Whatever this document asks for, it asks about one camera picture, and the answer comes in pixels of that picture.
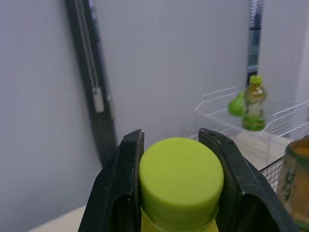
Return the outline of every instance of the gray wall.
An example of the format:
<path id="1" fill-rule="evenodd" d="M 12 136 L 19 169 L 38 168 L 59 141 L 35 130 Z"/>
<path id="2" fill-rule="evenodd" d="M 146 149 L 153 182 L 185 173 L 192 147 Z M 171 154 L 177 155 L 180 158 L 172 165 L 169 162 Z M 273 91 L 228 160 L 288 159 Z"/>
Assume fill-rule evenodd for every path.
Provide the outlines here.
<path id="1" fill-rule="evenodd" d="M 308 17 L 307 0 L 264 1 L 259 73 L 270 97 L 309 99 Z"/>
<path id="2" fill-rule="evenodd" d="M 183 136 L 204 93 L 246 83 L 247 0 L 94 0 L 118 140 Z"/>
<path id="3" fill-rule="evenodd" d="M 86 204 L 100 164 L 61 0 L 0 7 L 0 231 Z"/>

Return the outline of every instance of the yellow-green bottle cap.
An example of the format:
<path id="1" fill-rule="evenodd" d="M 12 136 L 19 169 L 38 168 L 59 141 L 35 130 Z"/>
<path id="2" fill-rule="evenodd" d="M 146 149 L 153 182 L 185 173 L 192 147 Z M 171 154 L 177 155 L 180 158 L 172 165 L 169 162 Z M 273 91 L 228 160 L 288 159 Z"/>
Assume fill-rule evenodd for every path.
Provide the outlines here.
<path id="1" fill-rule="evenodd" d="M 250 77 L 250 84 L 261 84 L 263 82 L 263 76 L 262 75 L 253 75 Z"/>
<path id="2" fill-rule="evenodd" d="M 203 144 L 170 138 L 152 145 L 140 160 L 141 206 L 165 228 L 201 228 L 218 211 L 224 174 Z"/>

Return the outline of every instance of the zipper pull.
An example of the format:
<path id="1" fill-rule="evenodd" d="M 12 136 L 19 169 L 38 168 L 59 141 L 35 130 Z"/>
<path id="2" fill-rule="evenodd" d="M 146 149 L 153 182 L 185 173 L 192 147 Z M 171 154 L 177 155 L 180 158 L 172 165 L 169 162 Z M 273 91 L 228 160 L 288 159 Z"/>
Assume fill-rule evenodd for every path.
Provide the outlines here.
<path id="1" fill-rule="evenodd" d="M 103 102 L 103 95 L 100 87 L 93 87 L 92 88 L 92 96 L 93 102 L 95 104 L 96 113 L 103 113 L 104 112 L 104 102 Z"/>

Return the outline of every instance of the bottle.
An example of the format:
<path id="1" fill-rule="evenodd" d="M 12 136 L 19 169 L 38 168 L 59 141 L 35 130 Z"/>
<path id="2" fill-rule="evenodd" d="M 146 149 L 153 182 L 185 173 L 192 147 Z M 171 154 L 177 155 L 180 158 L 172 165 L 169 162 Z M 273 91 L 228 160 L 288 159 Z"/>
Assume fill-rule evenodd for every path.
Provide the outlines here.
<path id="1" fill-rule="evenodd" d="M 141 232 L 218 232 L 224 173 L 203 144 L 169 138 L 152 145 L 139 167 Z"/>
<path id="2" fill-rule="evenodd" d="M 250 131 L 259 131 L 265 127 L 263 102 L 266 100 L 267 92 L 262 82 L 262 75 L 251 76 L 250 85 L 244 94 L 242 126 Z"/>
<path id="3" fill-rule="evenodd" d="M 302 231 L 309 232 L 309 138 L 286 147 L 278 198 Z"/>

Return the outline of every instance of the wire shelf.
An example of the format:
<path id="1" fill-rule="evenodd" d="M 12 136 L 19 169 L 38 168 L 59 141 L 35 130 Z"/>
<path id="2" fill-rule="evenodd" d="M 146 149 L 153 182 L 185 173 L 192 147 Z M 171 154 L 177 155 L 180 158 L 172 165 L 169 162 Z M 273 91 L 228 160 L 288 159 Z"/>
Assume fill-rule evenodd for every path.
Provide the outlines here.
<path id="1" fill-rule="evenodd" d="M 242 118 L 231 115 L 228 104 L 237 96 L 237 88 L 229 87 L 202 96 L 195 109 L 197 127 L 205 127 L 230 137 L 242 155 L 267 178 L 277 190 L 282 157 L 286 146 L 309 131 L 309 101 L 295 103 L 267 99 L 264 103 L 266 126 L 262 131 L 242 127 Z M 196 128 L 185 137 L 197 139 Z"/>

